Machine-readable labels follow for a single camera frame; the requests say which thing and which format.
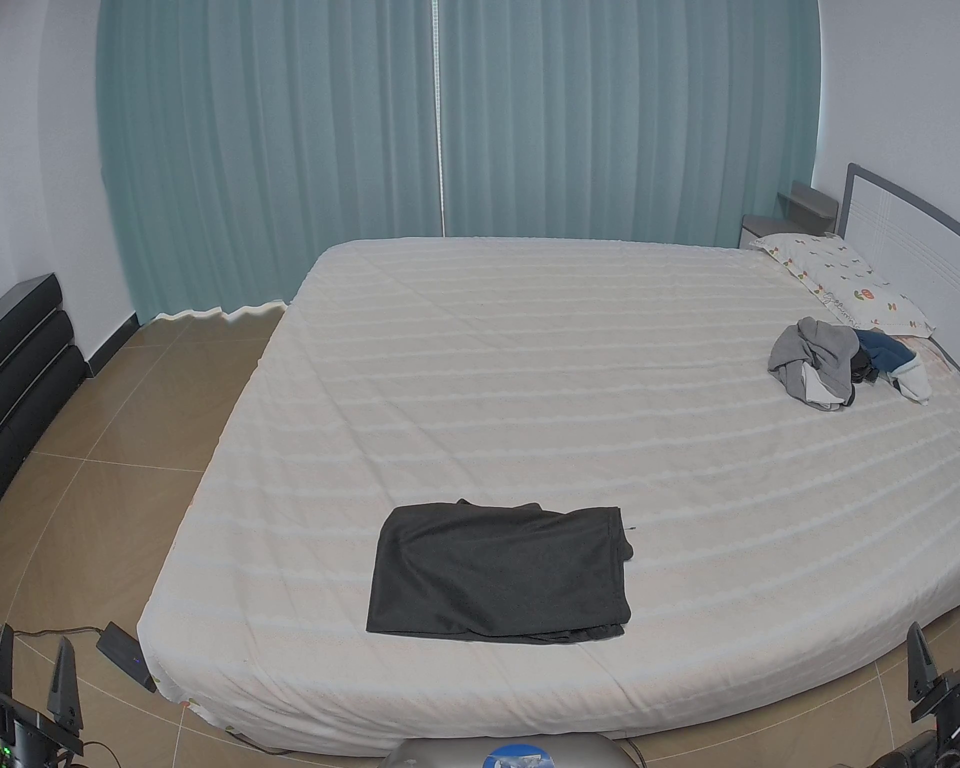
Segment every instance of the bed sheet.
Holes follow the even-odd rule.
[[[822,413],[766,371],[825,307],[758,252],[361,241],[304,281],[138,625],[160,692],[260,743],[639,734],[835,679],[960,604],[960,386]],[[401,504],[622,509],[625,634],[368,635]]]

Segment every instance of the floral pillow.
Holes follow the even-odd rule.
[[[854,328],[928,338],[933,324],[841,237],[778,233],[751,243],[777,259],[837,318]]]

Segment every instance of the headboard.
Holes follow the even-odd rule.
[[[936,325],[933,341],[960,360],[960,222],[851,163],[837,234]]]

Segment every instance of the blue round sticker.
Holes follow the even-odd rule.
[[[497,747],[484,760],[483,768],[556,768],[553,758],[540,747],[507,744]]]

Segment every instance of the curtain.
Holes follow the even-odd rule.
[[[817,0],[440,0],[449,235],[735,246],[810,181]]]
[[[294,296],[441,233],[430,0],[103,0],[104,182],[137,316]]]

